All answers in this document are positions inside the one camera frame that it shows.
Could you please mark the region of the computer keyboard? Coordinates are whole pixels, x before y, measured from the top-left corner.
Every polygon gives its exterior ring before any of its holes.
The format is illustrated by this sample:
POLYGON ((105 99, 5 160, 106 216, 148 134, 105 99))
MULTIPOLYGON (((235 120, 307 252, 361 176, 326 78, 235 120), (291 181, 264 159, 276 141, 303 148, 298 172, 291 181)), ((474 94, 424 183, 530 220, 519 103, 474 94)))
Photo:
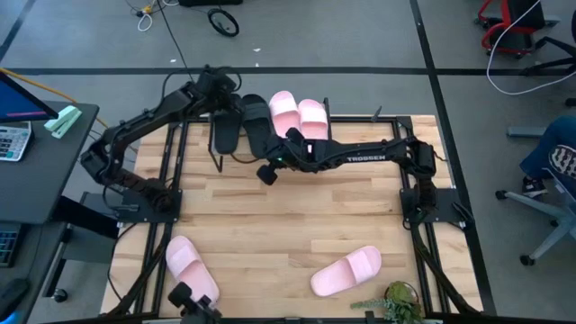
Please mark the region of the computer keyboard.
POLYGON ((23 225, 0 221, 0 267, 12 267, 22 236, 23 225))

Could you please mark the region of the computer monitor blue screen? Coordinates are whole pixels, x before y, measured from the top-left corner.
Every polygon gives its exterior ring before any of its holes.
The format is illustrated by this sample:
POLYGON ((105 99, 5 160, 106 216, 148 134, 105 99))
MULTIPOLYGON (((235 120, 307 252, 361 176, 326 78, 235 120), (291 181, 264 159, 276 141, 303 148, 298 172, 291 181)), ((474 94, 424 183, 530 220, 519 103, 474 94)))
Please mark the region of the computer monitor blue screen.
POLYGON ((43 101, 0 72, 0 122, 47 121, 58 117, 43 101))

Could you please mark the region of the small green potted plant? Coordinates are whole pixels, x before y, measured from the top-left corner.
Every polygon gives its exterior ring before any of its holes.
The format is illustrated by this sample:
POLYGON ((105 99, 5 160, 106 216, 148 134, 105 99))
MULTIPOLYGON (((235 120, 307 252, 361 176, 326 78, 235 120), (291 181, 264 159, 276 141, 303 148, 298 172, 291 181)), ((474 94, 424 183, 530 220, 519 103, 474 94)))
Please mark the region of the small green potted plant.
POLYGON ((384 296, 350 304, 352 310, 380 310, 384 320, 394 324, 422 324, 424 311, 412 285, 402 281, 391 283, 384 296))

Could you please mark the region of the dark grey desk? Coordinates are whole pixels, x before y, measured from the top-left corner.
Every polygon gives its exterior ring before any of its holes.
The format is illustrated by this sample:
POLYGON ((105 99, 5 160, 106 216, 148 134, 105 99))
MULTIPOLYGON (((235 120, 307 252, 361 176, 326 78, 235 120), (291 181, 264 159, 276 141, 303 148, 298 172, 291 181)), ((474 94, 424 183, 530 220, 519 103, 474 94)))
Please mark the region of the dark grey desk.
POLYGON ((29 284, 5 323, 26 324, 28 321, 66 229, 64 222, 29 226, 17 249, 13 267, 0 268, 0 293, 16 279, 26 279, 29 284))

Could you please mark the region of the wooden shelf black metal legs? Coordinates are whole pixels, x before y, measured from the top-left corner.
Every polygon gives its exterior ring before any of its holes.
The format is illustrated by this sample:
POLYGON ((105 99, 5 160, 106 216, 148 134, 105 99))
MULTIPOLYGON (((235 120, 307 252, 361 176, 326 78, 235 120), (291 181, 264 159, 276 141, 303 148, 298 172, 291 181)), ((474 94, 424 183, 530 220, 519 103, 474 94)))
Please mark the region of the wooden shelf black metal legs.
MULTIPOLYGON (((332 123, 337 121, 337 115, 332 115, 331 114, 331 110, 330 110, 330 105, 329 105, 329 99, 327 97, 325 97, 322 101, 322 106, 324 107, 324 110, 328 116, 328 137, 330 139, 332 139, 333 134, 332 134, 332 123)), ((218 155, 216 156, 216 149, 215 149, 215 140, 214 140, 214 136, 215 136, 215 127, 214 127, 214 114, 210 113, 208 115, 208 123, 209 123, 209 140, 208 140, 208 153, 209 156, 212 159, 213 164, 215 165, 217 171, 219 174, 222 173, 223 171, 223 167, 224 167, 224 156, 223 155, 218 155)))

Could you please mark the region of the black desk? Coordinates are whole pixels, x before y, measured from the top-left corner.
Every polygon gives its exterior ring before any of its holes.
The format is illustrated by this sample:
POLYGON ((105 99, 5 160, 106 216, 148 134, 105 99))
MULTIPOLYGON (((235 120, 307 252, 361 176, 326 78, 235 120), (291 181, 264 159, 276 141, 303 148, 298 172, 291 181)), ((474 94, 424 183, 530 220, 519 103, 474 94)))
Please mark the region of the black desk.
POLYGON ((78 103, 82 113, 65 135, 57 139, 34 121, 34 134, 18 162, 0 161, 0 221, 42 224, 50 219, 77 162, 100 108, 78 103))

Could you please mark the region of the grey office chair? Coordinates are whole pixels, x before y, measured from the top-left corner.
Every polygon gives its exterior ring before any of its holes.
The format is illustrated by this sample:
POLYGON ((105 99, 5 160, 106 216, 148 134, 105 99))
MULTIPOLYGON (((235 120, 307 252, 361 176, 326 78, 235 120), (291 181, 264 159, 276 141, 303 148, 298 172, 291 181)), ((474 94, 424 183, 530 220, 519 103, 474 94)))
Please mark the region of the grey office chair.
POLYGON ((548 161, 553 163, 553 170, 545 167, 544 171, 553 178, 556 190, 564 199, 561 206, 540 202, 523 194, 505 190, 495 192, 498 200, 511 199, 553 218, 550 221, 550 224, 554 226, 553 232, 534 252, 519 257, 523 266, 533 266, 539 257, 564 237, 572 236, 576 240, 576 190, 571 191, 563 179, 558 177, 560 173, 576 176, 576 150, 566 146, 557 146, 548 155, 548 161))

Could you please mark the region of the mint green stapler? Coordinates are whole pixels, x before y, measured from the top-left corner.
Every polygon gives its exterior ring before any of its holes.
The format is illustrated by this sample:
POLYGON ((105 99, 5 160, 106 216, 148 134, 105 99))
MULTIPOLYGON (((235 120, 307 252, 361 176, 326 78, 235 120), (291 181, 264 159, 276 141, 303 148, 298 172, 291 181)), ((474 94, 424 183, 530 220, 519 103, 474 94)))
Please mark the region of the mint green stapler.
POLYGON ((44 124, 44 129, 49 131, 51 136, 61 139, 68 130, 80 118, 82 112, 74 105, 68 105, 58 113, 56 120, 49 120, 44 124))

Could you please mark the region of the person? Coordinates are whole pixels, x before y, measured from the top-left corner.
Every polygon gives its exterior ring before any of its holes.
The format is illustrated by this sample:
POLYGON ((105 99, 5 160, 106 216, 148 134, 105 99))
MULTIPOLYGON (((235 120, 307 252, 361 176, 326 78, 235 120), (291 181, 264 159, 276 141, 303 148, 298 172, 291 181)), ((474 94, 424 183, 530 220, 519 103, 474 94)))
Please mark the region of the person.
POLYGON ((576 117, 563 115, 555 119, 519 167, 525 173, 522 194, 527 197, 546 194, 544 180, 554 176, 571 194, 576 194, 576 117))

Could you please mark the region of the black chair base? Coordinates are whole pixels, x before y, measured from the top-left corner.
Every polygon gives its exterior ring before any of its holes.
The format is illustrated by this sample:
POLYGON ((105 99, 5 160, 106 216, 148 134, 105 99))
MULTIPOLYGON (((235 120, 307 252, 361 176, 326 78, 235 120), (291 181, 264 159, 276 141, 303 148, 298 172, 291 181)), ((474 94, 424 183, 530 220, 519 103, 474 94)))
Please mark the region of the black chair base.
POLYGON ((550 62, 545 62, 541 64, 536 64, 531 67, 527 67, 520 72, 521 76, 529 77, 538 75, 541 71, 546 68, 554 68, 559 66, 567 66, 568 68, 565 70, 566 74, 571 74, 576 72, 576 47, 569 45, 563 41, 556 40, 550 38, 548 36, 544 36, 542 39, 538 40, 535 44, 535 50, 540 50, 546 44, 552 44, 553 46, 563 50, 570 56, 568 58, 557 59, 550 62))

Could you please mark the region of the pink slide sandal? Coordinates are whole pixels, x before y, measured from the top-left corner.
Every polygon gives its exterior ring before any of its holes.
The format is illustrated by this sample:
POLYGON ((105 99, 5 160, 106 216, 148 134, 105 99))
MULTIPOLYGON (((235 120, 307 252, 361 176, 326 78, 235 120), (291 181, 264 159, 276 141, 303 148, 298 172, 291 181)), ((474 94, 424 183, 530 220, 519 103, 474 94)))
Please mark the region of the pink slide sandal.
POLYGON ((289 91, 274 94, 269 102, 275 133, 285 138, 289 129, 300 129, 300 112, 289 91))
POLYGON ((373 279, 381 267, 381 252, 374 246, 361 247, 314 274, 310 288, 317 296, 328 297, 373 279))
POLYGON ((176 236, 168 242, 166 265, 179 283, 186 284, 192 290, 193 301, 207 297, 211 301, 210 308, 215 308, 220 289, 189 238, 176 236))
POLYGON ((300 131, 305 139, 326 140, 329 137, 329 121, 324 106, 312 99, 299 102, 300 131))

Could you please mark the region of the black computer mouse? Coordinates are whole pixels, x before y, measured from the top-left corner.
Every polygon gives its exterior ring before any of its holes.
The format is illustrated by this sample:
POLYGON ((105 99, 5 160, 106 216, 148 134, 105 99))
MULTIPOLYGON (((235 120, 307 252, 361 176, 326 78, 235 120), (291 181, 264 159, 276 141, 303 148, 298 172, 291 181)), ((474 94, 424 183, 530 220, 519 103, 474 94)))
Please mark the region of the black computer mouse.
POLYGON ((0 290, 0 318, 7 318, 21 303, 30 288, 25 278, 16 278, 0 290))

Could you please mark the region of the black slide sandal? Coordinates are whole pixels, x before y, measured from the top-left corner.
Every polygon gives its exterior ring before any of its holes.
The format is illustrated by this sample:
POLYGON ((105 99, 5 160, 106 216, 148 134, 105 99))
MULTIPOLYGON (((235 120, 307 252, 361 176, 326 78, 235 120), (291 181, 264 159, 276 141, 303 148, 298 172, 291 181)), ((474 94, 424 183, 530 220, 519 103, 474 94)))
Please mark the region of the black slide sandal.
POLYGON ((273 133, 269 106, 257 94, 246 94, 241 103, 244 106, 242 127, 247 134, 251 153, 255 158, 264 158, 266 143, 273 133))
POLYGON ((219 154, 228 155, 236 150, 243 112, 241 97, 238 94, 233 94, 230 105, 214 114, 213 144, 219 154))

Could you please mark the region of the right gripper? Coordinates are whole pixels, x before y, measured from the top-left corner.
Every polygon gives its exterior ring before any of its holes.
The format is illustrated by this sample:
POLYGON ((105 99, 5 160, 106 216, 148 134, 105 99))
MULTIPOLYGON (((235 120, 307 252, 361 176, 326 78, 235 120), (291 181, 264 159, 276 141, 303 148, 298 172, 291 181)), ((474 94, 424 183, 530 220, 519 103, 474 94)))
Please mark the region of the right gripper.
POLYGON ((300 167, 299 155, 293 151, 298 150, 304 142, 304 137, 296 128, 290 128, 285 138, 279 135, 270 135, 265 143, 265 159, 267 165, 262 165, 256 175, 266 185, 272 185, 278 175, 276 169, 288 168, 292 171, 300 167))

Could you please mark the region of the grey desk calculator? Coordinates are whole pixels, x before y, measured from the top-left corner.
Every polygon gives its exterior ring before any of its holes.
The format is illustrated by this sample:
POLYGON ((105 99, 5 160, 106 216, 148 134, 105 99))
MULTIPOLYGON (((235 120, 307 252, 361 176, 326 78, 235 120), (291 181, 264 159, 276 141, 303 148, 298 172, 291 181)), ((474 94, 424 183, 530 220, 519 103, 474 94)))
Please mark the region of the grey desk calculator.
POLYGON ((20 161, 32 136, 30 121, 0 123, 0 161, 20 161))

